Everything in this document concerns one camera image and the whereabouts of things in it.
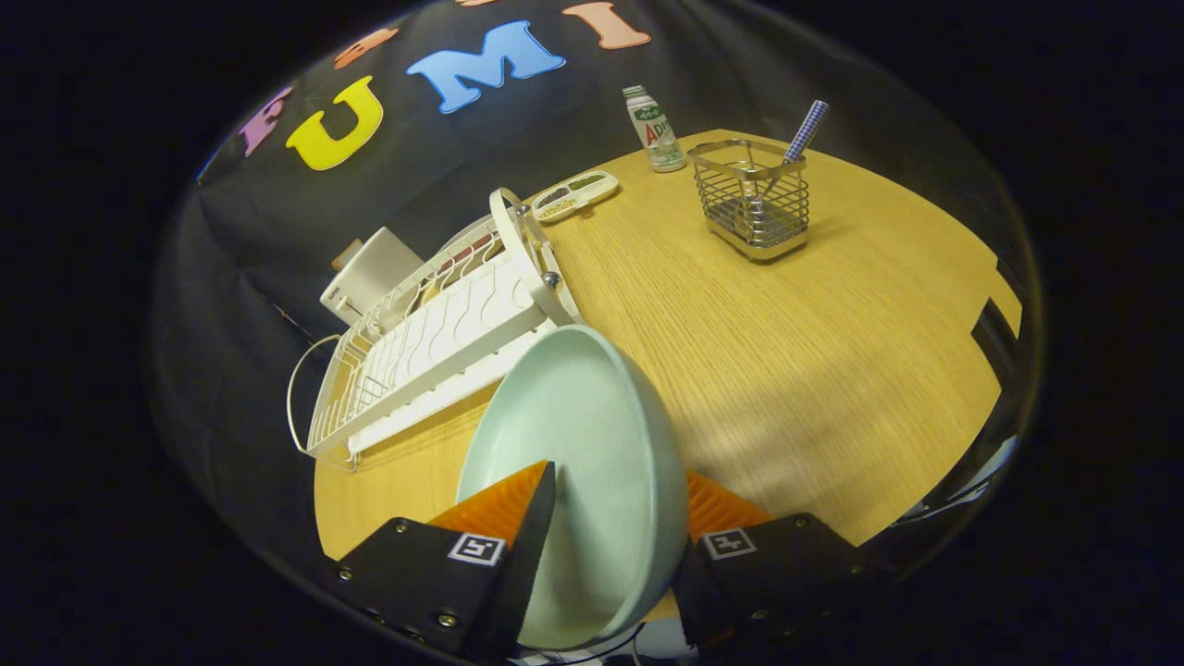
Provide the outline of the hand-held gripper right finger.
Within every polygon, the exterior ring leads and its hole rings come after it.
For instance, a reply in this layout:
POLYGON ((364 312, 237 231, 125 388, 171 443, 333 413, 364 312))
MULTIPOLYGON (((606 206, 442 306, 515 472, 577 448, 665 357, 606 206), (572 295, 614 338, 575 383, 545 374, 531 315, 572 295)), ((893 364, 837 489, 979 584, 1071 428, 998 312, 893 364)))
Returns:
POLYGON ((774 517, 697 472, 673 594, 699 660, 740 660, 799 636, 866 590, 866 553, 807 512, 774 517))

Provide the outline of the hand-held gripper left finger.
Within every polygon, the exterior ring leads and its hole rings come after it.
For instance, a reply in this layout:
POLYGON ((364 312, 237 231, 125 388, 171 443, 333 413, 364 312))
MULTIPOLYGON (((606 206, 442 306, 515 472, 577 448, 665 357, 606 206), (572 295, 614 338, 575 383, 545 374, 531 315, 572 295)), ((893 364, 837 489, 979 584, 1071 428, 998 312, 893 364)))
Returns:
POLYGON ((556 506, 556 465, 528 465, 430 523, 395 517, 333 564, 333 598, 440 662, 507 662, 556 506))

